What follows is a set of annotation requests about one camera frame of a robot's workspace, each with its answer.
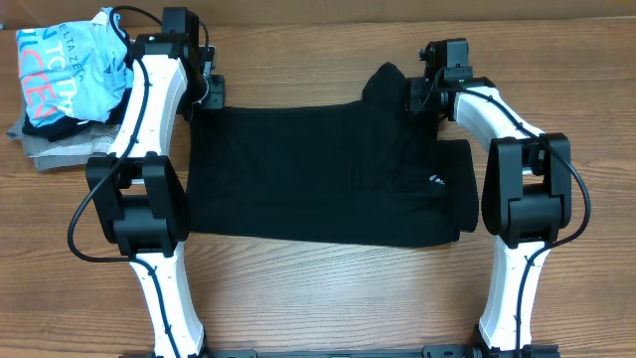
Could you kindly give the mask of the black shirt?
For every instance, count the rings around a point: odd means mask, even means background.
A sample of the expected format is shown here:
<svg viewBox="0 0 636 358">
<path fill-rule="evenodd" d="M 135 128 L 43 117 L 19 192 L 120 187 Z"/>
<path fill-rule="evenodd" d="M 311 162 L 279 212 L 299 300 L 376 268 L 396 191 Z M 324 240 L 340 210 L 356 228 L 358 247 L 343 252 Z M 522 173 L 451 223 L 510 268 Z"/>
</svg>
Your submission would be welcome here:
<svg viewBox="0 0 636 358">
<path fill-rule="evenodd" d="M 478 224 L 471 148 L 405 108 L 382 65 L 359 100 L 198 112 L 187 195 L 199 233 L 422 248 Z"/>
</svg>

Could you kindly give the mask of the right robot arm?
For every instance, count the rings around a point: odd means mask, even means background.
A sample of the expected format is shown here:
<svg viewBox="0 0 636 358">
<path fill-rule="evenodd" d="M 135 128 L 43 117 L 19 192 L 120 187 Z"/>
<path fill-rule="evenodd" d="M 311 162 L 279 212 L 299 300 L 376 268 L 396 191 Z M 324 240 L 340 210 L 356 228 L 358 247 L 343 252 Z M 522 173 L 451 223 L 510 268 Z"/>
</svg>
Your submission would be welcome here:
<svg viewBox="0 0 636 358">
<path fill-rule="evenodd" d="M 488 299 L 468 345 L 429 345 L 426 357 L 557 357 L 533 342 L 532 313 L 544 263 L 571 217 L 568 139 L 527 123 L 469 63 L 466 39 L 419 52 L 424 78 L 409 110 L 426 109 L 467 129 L 488 154 L 481 213 L 494 237 Z"/>
</svg>

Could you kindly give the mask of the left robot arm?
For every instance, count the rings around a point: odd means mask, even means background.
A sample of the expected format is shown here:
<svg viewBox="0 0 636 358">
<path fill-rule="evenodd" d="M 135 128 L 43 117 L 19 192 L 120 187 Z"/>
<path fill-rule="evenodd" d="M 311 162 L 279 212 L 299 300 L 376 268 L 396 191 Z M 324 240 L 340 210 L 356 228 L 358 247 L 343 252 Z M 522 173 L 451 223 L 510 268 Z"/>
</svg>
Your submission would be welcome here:
<svg viewBox="0 0 636 358">
<path fill-rule="evenodd" d="M 160 30 L 123 36 L 133 86 L 114 142 L 86 166 L 87 196 L 117 263 L 131 266 L 154 332 L 153 357 L 207 357 L 205 327 L 194 308 L 185 268 L 190 207 L 169 158 L 178 115 L 225 105 L 225 80 L 214 74 L 215 47 L 206 25 L 186 7 L 167 7 Z"/>
</svg>

